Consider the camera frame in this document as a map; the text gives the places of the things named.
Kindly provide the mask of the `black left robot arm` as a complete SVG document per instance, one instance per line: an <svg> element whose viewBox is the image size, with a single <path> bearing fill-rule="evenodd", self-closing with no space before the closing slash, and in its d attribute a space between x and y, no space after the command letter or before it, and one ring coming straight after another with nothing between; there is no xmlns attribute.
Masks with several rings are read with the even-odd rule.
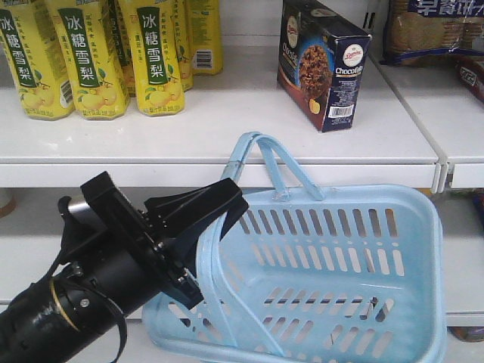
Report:
<svg viewBox="0 0 484 363"><path fill-rule="evenodd" d="M187 308L202 301L197 242L218 217L223 231L247 211L230 178L134 208L106 172L81 187L84 206L58 201L60 252L1 314L3 362L66 362L159 293Z"/></svg>

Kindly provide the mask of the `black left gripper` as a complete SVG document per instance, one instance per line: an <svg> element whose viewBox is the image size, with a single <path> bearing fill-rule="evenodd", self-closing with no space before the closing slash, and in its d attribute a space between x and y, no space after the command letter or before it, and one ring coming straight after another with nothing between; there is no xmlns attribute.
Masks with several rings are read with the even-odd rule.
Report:
<svg viewBox="0 0 484 363"><path fill-rule="evenodd" d="M197 274L197 243L219 217L225 235L245 213L242 190L230 178L182 194L152 197L140 211L113 183L107 172L81 187L94 211L93 223L70 214L72 197L62 197L58 210L64 220L63 264L73 280L113 301L130 314L158 293L188 308L201 300Z"/></svg>

